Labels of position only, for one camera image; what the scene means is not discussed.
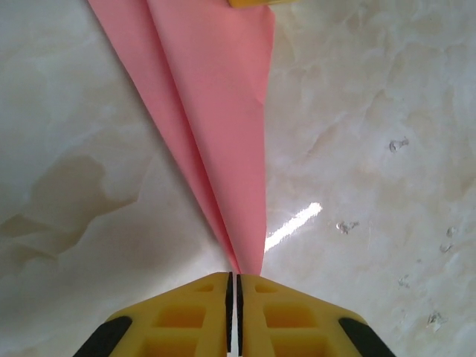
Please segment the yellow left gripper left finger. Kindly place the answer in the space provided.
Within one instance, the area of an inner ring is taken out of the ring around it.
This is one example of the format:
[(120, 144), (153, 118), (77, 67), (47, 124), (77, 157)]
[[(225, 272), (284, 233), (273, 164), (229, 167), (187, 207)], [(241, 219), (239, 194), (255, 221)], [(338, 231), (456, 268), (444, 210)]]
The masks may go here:
[(217, 272), (112, 314), (74, 357), (228, 357), (233, 275)]

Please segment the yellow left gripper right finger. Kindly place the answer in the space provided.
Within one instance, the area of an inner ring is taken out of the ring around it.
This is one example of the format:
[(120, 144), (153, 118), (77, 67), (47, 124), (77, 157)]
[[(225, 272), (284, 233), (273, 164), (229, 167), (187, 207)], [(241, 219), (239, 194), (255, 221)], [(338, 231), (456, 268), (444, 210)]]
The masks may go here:
[(239, 357), (393, 357), (360, 315), (257, 275), (237, 275)]

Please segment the pink paper sheet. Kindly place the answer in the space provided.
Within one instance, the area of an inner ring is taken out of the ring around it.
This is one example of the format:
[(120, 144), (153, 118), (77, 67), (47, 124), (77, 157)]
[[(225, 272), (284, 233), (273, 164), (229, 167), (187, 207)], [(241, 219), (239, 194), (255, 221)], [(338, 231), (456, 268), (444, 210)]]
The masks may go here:
[(273, 12), (228, 0), (88, 1), (231, 265), (259, 274)]

